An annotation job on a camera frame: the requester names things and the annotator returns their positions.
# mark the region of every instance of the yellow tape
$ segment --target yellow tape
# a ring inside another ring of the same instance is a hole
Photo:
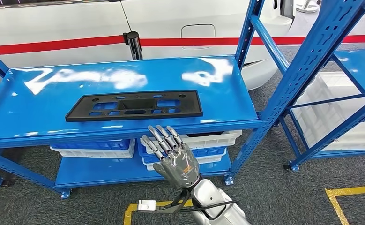
[[[157,202],[156,206],[166,206],[168,204],[170,204],[172,201],[165,201],[165,202]],[[192,207],[192,200],[189,199],[185,205],[185,207]],[[131,225],[131,216],[133,214],[134,211],[138,210],[138,204],[130,204],[126,211],[124,212],[124,223],[123,225]]]
[[[344,195],[365,194],[365,186],[334,189],[334,190],[329,190],[329,192],[333,196],[336,196],[336,197],[337,196],[344,196]]]
[[[334,210],[341,221],[341,224],[349,225],[348,220],[346,219],[345,214],[343,213],[343,210],[341,209],[340,204],[338,203],[336,197],[345,195],[365,194],[365,186],[349,187],[349,188],[341,188],[333,190],[324,189],[324,190],[326,191],[327,197],[330,199],[330,202],[333,205]]]
[[[324,190],[326,191],[327,197],[330,199],[330,202],[333,205],[334,210],[337,213],[337,216],[341,221],[341,224],[349,225],[348,220],[346,219],[345,214],[343,213],[343,210],[340,207],[340,204],[338,204],[337,199],[333,195],[333,190],[327,190],[327,189],[324,189]]]

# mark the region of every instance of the white plastic crate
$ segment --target white plastic crate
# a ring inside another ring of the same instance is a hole
[[[296,105],[360,94],[344,72],[320,72]],[[292,109],[309,147],[365,105],[365,98],[311,105]],[[336,139],[323,150],[365,150],[365,121]]]
[[[131,139],[127,150],[104,149],[56,149],[63,157],[92,157],[92,158],[132,158],[134,154],[135,139]]]
[[[180,135],[183,142],[186,143],[191,149],[206,149],[221,146],[234,145],[236,138],[242,135],[242,130],[225,131],[219,135],[208,135],[199,137],[188,137],[187,135]],[[157,143],[154,137],[150,138],[157,147],[160,145]],[[153,153],[150,148],[147,148],[146,143],[140,139],[141,143],[146,147],[147,153]]]
[[[226,148],[223,154],[221,155],[213,155],[213,156],[203,156],[203,157],[196,157],[197,162],[199,164],[206,164],[206,163],[216,163],[222,160],[222,156],[226,154]],[[154,163],[145,163],[144,158],[142,158],[142,163],[146,165],[147,170],[155,170],[153,168]]]

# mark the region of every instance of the shelf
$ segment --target shelf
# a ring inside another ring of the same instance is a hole
[[[148,171],[142,163],[135,146],[131,159],[62,157],[55,187],[74,188],[82,186],[117,184],[138,181],[164,180],[156,171]],[[222,176],[229,174],[231,160],[225,154],[220,162],[200,165],[201,175]]]
[[[311,159],[365,155],[365,150],[322,150]]]
[[[203,116],[66,122],[82,95],[197,90]],[[234,56],[135,60],[11,69],[0,83],[0,148],[138,138],[148,125],[181,134],[258,128]]]
[[[335,51],[333,59],[357,88],[365,93],[365,49]]]

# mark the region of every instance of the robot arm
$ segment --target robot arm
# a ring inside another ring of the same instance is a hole
[[[199,173],[199,163],[189,146],[183,143],[177,132],[167,126],[168,134],[160,125],[149,131],[157,139],[160,149],[147,137],[143,141],[159,158],[154,169],[165,177],[171,185],[182,188],[182,193],[168,206],[157,207],[154,200],[140,200],[138,211],[154,213],[191,212],[199,225],[250,225],[242,209],[223,190],[210,180],[203,179]],[[189,198],[193,208],[183,208]]]

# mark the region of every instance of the robot finger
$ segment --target robot finger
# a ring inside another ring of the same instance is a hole
[[[160,147],[162,147],[163,151],[167,154],[169,151],[171,151],[172,147],[166,143],[163,139],[163,137],[157,132],[153,126],[148,126],[148,130],[153,134],[153,136],[156,138],[157,142],[159,143]]]
[[[142,140],[153,151],[160,161],[164,160],[164,155],[160,152],[159,148],[153,143],[152,140],[150,140],[146,135],[142,136]]]
[[[169,132],[172,134],[172,137],[174,138],[175,142],[177,143],[178,146],[181,146],[182,139],[181,137],[178,135],[178,133],[170,126],[167,126],[167,129],[169,130]]]
[[[160,125],[156,125],[156,128],[162,133],[164,136],[164,139],[169,144],[171,149],[175,148],[177,146],[177,143],[174,141],[174,138],[169,135],[169,133]]]

